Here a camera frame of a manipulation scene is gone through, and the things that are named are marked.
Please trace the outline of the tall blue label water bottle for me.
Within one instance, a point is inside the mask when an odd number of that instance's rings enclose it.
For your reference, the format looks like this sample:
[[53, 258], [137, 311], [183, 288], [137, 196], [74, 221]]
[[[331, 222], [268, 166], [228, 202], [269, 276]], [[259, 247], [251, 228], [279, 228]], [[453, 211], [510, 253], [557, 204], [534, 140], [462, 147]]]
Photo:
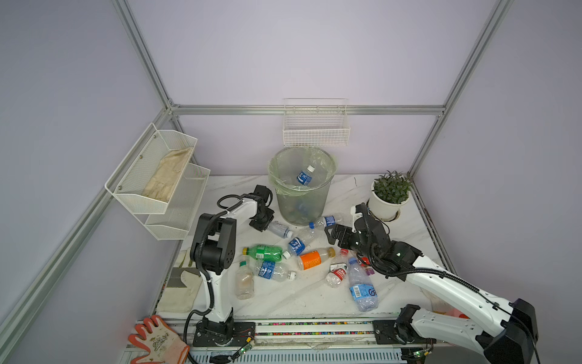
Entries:
[[305, 200], [298, 200], [294, 207], [298, 217], [301, 219], [310, 222], [316, 218], [318, 209], [317, 206], [315, 206], [313, 203]]

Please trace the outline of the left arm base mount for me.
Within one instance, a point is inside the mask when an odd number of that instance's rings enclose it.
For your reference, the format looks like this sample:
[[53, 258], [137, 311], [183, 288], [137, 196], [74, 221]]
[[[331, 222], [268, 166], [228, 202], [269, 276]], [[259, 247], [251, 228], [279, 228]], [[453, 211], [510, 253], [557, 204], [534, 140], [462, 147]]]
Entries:
[[196, 325], [193, 347], [242, 347], [248, 339], [254, 338], [256, 323], [231, 322], [219, 324], [203, 321]]

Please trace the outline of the large crushed blue label bottle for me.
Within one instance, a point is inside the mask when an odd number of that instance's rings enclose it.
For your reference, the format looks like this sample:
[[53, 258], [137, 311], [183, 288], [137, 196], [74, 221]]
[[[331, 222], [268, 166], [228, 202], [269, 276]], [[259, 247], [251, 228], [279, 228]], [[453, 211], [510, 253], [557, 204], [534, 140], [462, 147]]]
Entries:
[[350, 294], [358, 310], [369, 312], [377, 309], [379, 304], [377, 292], [356, 257], [348, 258], [348, 279]]

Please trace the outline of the short bottle blue white cap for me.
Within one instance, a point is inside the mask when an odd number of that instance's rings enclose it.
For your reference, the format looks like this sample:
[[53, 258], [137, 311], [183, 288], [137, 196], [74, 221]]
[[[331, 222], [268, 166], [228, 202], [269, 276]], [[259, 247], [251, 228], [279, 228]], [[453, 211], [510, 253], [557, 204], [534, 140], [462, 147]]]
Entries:
[[300, 185], [309, 186], [312, 182], [313, 173], [315, 172], [315, 167], [313, 165], [308, 165], [306, 168], [300, 171], [296, 176], [296, 180]]

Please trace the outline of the clear bottle green cap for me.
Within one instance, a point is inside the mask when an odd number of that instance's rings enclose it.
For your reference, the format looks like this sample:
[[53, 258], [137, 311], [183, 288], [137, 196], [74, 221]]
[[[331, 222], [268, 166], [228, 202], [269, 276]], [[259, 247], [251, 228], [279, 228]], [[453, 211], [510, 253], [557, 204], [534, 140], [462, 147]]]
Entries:
[[236, 270], [235, 294], [239, 300], [248, 300], [255, 295], [254, 274], [247, 260], [242, 260]]

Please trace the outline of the clear bottle blue label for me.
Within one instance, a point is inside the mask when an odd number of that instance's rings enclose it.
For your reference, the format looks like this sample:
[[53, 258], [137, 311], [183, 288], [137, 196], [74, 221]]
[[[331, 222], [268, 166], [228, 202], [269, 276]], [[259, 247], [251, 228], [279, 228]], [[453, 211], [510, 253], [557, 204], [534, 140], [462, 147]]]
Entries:
[[294, 281], [297, 276], [297, 273], [288, 265], [266, 260], [256, 262], [253, 267], [253, 274], [263, 279], [278, 282]]

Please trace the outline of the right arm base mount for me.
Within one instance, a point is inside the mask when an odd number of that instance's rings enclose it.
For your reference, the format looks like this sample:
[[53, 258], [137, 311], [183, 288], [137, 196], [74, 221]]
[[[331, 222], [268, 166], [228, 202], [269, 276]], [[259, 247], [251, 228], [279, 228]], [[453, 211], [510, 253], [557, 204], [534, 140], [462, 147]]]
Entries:
[[410, 324], [396, 320], [374, 320], [372, 326], [377, 344], [433, 344], [431, 339], [419, 336]]

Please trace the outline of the clear crushed bottle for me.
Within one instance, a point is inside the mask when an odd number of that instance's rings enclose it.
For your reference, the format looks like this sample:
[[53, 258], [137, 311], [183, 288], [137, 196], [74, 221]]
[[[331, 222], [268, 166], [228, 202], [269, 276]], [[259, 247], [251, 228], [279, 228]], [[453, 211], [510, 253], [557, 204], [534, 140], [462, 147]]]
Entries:
[[280, 238], [290, 239], [293, 237], [293, 232], [291, 231], [290, 227], [278, 221], [272, 221], [268, 225], [267, 230]]

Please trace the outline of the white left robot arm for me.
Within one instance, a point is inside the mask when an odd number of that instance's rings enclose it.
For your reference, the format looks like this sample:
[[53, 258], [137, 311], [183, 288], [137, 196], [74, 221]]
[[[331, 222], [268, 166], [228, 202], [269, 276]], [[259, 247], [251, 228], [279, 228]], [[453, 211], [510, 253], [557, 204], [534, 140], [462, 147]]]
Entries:
[[272, 200], [271, 190], [258, 185], [248, 194], [221, 197], [217, 202], [220, 212], [200, 215], [190, 253], [206, 283], [208, 298], [206, 310], [192, 312], [202, 317], [200, 332], [223, 338], [233, 334], [233, 306], [225, 273], [234, 261], [237, 226], [247, 221], [251, 228], [265, 231], [274, 219], [274, 210], [270, 208]]

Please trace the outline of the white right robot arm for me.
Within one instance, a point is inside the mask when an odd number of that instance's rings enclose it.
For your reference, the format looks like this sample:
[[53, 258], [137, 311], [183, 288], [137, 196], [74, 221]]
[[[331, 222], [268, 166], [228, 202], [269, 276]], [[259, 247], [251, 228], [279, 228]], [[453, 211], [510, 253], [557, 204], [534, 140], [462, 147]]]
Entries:
[[349, 226], [332, 224], [324, 232], [331, 245], [365, 257], [385, 278], [398, 278], [448, 303], [462, 317], [439, 314], [408, 304], [386, 336], [400, 344], [417, 339], [445, 341], [482, 355], [489, 363], [539, 361], [535, 308], [490, 294], [438, 265], [416, 247], [394, 241], [386, 224], [365, 203], [351, 209]]

